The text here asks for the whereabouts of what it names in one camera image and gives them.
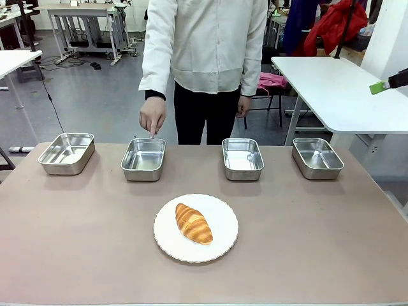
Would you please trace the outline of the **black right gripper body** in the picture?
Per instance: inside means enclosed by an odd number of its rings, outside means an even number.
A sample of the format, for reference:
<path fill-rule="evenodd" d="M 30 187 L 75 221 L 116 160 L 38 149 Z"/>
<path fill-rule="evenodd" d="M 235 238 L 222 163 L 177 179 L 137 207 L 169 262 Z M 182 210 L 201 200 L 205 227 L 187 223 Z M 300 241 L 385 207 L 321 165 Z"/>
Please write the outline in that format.
<path fill-rule="evenodd" d="M 390 88 L 397 89 L 408 85 L 408 68 L 399 71 L 396 75 L 388 78 Z"/>

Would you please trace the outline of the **person's left hand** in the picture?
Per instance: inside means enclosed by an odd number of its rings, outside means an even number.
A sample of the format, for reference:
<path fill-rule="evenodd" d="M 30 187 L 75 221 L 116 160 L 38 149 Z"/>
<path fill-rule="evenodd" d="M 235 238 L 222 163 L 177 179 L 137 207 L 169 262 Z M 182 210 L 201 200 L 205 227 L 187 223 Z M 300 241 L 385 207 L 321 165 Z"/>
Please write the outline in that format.
<path fill-rule="evenodd" d="M 236 114 L 237 118 L 244 118 L 247 116 L 247 114 L 250 111 L 251 101 L 252 101 L 251 97 L 240 96 L 238 100 L 238 110 Z"/>

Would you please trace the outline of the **person's right hand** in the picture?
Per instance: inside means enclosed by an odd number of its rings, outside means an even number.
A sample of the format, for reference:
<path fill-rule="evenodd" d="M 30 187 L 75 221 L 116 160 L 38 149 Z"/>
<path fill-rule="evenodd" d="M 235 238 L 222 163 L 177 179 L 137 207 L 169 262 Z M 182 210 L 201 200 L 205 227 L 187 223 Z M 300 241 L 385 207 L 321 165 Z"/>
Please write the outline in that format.
<path fill-rule="evenodd" d="M 166 119 L 166 101 L 160 97 L 149 97 L 140 109 L 140 126 L 153 139 Z"/>

